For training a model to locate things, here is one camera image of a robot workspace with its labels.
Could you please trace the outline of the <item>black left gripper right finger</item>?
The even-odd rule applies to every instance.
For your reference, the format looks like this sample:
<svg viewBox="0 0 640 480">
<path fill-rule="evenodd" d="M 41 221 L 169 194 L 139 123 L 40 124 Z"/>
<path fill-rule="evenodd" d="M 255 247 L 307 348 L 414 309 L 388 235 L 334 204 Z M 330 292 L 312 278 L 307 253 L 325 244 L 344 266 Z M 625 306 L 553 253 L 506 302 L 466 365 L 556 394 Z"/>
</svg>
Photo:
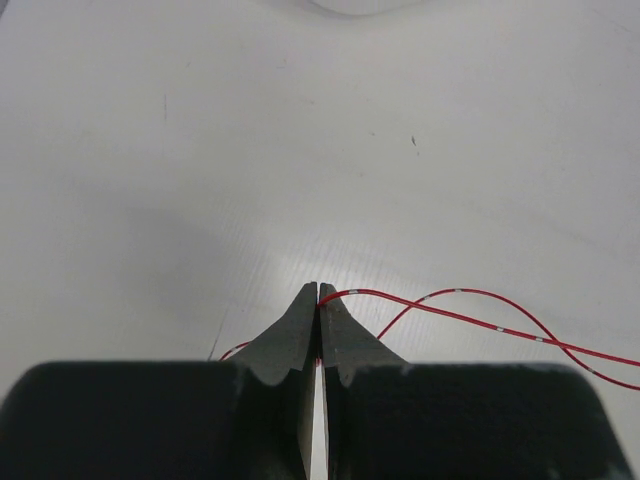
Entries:
<svg viewBox="0 0 640 480">
<path fill-rule="evenodd" d="M 410 363 L 322 284 L 332 479 L 629 479 L 589 382 L 556 363 Z"/>
</svg>

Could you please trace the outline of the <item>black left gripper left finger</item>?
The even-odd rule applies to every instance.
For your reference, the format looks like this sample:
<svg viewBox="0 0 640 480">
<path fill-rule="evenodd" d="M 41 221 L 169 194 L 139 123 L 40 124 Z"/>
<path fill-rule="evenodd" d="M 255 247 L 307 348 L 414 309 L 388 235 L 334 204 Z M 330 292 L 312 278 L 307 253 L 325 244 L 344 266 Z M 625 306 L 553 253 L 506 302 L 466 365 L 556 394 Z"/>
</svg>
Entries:
<svg viewBox="0 0 640 480">
<path fill-rule="evenodd" d="M 56 361 L 1 405 L 5 479 L 305 479 L 317 285 L 224 361 Z"/>
</svg>

